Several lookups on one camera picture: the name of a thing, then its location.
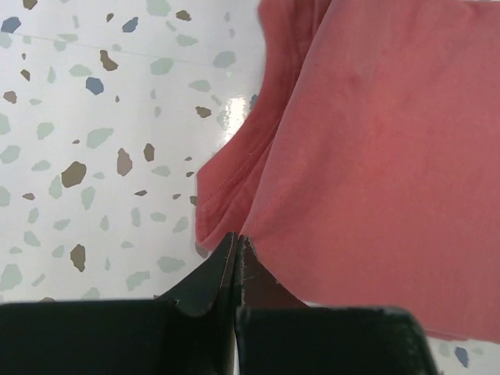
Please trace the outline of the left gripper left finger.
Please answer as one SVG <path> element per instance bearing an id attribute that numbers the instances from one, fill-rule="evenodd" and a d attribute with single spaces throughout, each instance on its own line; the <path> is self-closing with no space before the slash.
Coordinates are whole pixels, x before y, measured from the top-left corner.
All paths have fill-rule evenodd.
<path id="1" fill-rule="evenodd" d="M 231 374 L 238 236 L 153 299 L 1 307 L 4 374 Z"/>

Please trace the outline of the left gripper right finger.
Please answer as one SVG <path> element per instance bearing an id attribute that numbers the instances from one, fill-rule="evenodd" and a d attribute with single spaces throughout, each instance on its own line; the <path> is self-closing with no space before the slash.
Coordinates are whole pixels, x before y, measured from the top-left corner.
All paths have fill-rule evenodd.
<path id="1" fill-rule="evenodd" d="M 234 328 L 242 374 L 436 374 L 423 329 L 404 309 L 312 307 L 240 237 Z"/>

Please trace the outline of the salmon pink t shirt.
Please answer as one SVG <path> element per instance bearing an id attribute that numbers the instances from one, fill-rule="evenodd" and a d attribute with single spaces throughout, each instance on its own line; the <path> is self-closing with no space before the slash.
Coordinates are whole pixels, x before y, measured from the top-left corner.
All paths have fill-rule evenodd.
<path id="1" fill-rule="evenodd" d="M 499 4 L 263 1 L 247 119 L 198 172 L 195 235 L 248 237 L 294 295 L 499 340 Z"/>

